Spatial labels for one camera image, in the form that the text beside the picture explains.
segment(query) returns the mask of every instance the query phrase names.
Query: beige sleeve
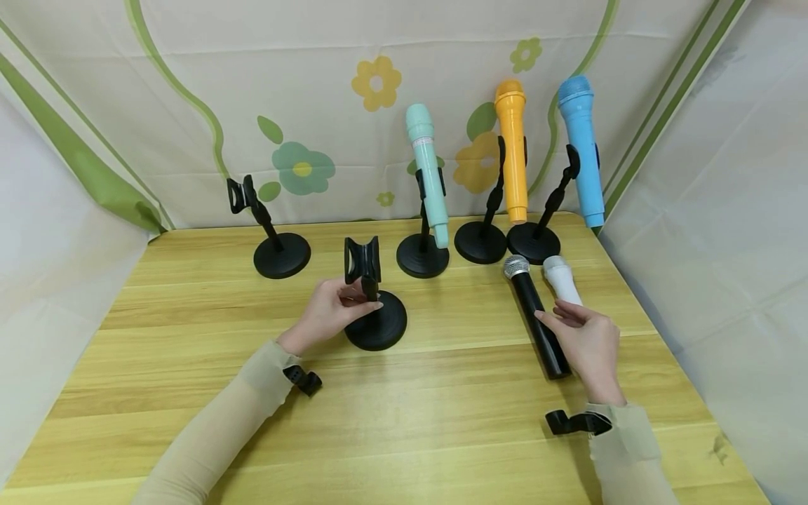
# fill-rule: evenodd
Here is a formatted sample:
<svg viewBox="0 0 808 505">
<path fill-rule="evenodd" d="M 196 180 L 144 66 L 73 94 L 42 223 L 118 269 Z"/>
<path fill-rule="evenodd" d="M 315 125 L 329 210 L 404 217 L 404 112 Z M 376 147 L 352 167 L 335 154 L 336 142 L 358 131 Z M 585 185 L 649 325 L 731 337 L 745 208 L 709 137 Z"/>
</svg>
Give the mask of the beige sleeve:
<svg viewBox="0 0 808 505">
<path fill-rule="evenodd" d="M 593 403 L 587 410 L 612 421 L 611 430 L 589 440 L 604 505 L 678 504 L 662 471 L 662 453 L 645 410 Z"/>
<path fill-rule="evenodd" d="M 297 364 L 274 340 L 180 432 L 132 501 L 133 505 L 197 505 L 244 444 L 283 405 L 292 383 L 284 368 Z"/>
</svg>

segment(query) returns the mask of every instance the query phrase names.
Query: wooden table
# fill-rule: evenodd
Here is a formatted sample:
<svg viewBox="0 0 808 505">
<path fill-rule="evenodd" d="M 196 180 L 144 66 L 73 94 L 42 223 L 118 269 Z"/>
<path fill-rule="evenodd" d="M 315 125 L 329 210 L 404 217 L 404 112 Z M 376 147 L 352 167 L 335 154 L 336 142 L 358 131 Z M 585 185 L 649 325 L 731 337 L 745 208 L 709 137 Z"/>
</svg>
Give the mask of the wooden table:
<svg viewBox="0 0 808 505">
<path fill-rule="evenodd" d="M 452 219 L 452 235 L 467 221 Z M 551 226 L 584 302 L 622 328 L 621 383 L 647 409 L 681 503 L 767 503 L 592 232 L 572 214 Z M 310 400 L 292 394 L 210 503 L 600 502 L 587 437 L 552 436 L 544 421 L 549 410 L 577 411 L 581 385 L 545 379 L 501 264 L 452 249 L 443 275 L 418 280 L 399 270 L 395 250 L 419 221 L 290 228 L 314 253 L 286 280 L 255 272 L 260 228 L 155 240 L 0 503 L 128 503 L 193 415 L 295 322 L 316 281 L 342 275 L 344 238 L 373 235 L 381 286 L 408 310 L 404 338 L 378 353 L 344 337 L 312 350 L 307 366 L 325 387 Z M 533 279 L 551 301 L 540 268 Z"/>
</svg>

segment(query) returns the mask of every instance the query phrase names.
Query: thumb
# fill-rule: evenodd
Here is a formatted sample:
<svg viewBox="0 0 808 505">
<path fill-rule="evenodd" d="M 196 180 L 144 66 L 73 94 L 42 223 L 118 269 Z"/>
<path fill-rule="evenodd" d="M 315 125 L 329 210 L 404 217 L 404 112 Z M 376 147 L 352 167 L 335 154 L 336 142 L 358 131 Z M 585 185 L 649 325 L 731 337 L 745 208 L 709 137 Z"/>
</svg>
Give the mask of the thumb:
<svg viewBox="0 0 808 505">
<path fill-rule="evenodd" d="M 381 303 L 380 301 L 366 301 L 365 303 L 360 303 L 352 307 L 346 307 L 345 313 L 347 314 L 348 320 L 350 322 L 354 322 L 357 319 L 363 318 L 374 310 L 379 310 L 384 306 L 385 304 Z"/>
</svg>

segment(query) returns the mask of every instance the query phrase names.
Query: microphone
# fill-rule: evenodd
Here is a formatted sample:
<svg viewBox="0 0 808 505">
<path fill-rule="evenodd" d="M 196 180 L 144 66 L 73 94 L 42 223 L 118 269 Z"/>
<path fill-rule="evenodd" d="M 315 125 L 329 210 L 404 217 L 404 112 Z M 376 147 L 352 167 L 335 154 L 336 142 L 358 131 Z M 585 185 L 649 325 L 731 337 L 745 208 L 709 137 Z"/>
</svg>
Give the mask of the microphone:
<svg viewBox="0 0 808 505">
<path fill-rule="evenodd" d="M 406 131 L 415 151 L 415 163 L 421 171 L 423 205 L 427 210 L 429 226 L 435 234 L 435 245 L 438 249 L 447 249 L 449 216 L 444 202 L 444 185 L 438 172 L 438 158 L 435 156 L 435 126 L 426 105 L 413 103 L 407 108 Z"/>
<path fill-rule="evenodd" d="M 575 180 L 583 220 L 588 228 L 604 224 L 604 195 L 600 188 L 600 167 L 592 129 L 592 89 L 583 75 L 576 75 L 558 88 L 558 110 L 566 123 L 566 135 L 578 151 L 581 171 Z"/>
<path fill-rule="evenodd" d="M 558 339 L 547 326 L 533 315 L 537 310 L 544 310 L 545 308 L 541 304 L 539 293 L 536 292 L 536 286 L 533 285 L 533 279 L 530 277 L 530 263 L 524 256 L 513 255 L 505 260 L 503 272 L 513 283 L 516 297 L 519 298 L 519 305 L 522 308 L 522 314 L 528 321 L 530 336 L 539 351 L 539 357 L 541 357 L 541 363 L 545 367 L 547 377 L 551 381 L 567 377 L 572 372 Z"/>
<path fill-rule="evenodd" d="M 525 103 L 522 84 L 516 79 L 497 86 L 494 107 L 499 118 L 499 131 L 505 139 L 505 205 L 514 225 L 528 221 L 528 184 L 525 180 L 524 128 L 522 113 Z"/>
<path fill-rule="evenodd" d="M 544 269 L 545 279 L 553 286 L 556 298 L 569 301 L 576 305 L 583 305 L 575 282 L 572 280 L 572 268 L 561 256 L 550 256 L 541 265 Z"/>
</svg>

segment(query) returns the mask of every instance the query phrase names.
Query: black microphone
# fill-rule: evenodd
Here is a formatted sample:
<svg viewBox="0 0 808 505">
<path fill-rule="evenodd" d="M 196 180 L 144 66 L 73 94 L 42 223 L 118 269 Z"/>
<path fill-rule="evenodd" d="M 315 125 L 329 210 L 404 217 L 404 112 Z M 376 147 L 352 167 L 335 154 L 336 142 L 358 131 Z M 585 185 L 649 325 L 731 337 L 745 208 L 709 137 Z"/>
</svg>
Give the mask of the black microphone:
<svg viewBox="0 0 808 505">
<path fill-rule="evenodd" d="M 503 272 L 513 283 L 516 297 L 519 298 L 519 305 L 522 307 L 522 314 L 528 322 L 530 336 L 539 351 L 547 377 L 551 381 L 567 377 L 572 371 L 570 364 L 566 362 L 561 345 L 558 344 L 558 339 L 533 315 L 537 310 L 543 311 L 545 308 L 541 304 L 539 293 L 536 292 L 536 286 L 533 285 L 533 279 L 530 277 L 530 262 L 524 256 L 513 255 L 505 260 Z"/>
</svg>

